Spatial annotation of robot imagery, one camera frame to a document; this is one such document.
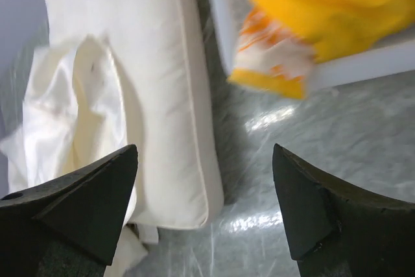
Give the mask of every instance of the floor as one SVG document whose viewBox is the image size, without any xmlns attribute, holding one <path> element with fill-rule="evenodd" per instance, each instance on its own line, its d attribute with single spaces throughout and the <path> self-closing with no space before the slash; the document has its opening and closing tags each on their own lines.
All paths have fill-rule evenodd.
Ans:
<svg viewBox="0 0 415 277">
<path fill-rule="evenodd" d="M 127 277 L 297 277 L 271 170 L 275 143 L 348 182 L 415 201 L 415 71 L 324 90 L 306 101 L 226 83 L 206 2 L 199 1 L 226 205 L 201 230 L 160 230 Z M 45 41 L 45 29 L 37 39 Z M 0 82 L 5 126 L 19 122 L 24 52 Z"/>
</svg>

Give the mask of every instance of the white pillow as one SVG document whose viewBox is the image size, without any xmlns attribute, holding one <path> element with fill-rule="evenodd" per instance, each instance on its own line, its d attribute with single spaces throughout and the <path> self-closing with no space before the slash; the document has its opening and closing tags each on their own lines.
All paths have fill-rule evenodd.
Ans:
<svg viewBox="0 0 415 277">
<path fill-rule="evenodd" d="M 223 205 L 195 0 L 46 0 L 50 43 L 87 34 L 121 63 L 129 143 L 139 149 L 132 221 L 198 228 Z"/>
</svg>

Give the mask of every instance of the crumpled white cloth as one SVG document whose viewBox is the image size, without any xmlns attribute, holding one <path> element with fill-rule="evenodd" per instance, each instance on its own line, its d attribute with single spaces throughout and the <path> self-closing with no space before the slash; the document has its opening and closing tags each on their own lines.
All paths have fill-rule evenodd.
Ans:
<svg viewBox="0 0 415 277">
<path fill-rule="evenodd" d="M 91 36 L 34 52 L 23 123 L 0 142 L 8 157 L 9 191 L 37 186 L 127 145 L 117 66 L 107 45 Z M 134 186 L 124 225 L 136 208 Z M 122 276 L 147 251 L 124 227 L 106 277 Z"/>
</svg>

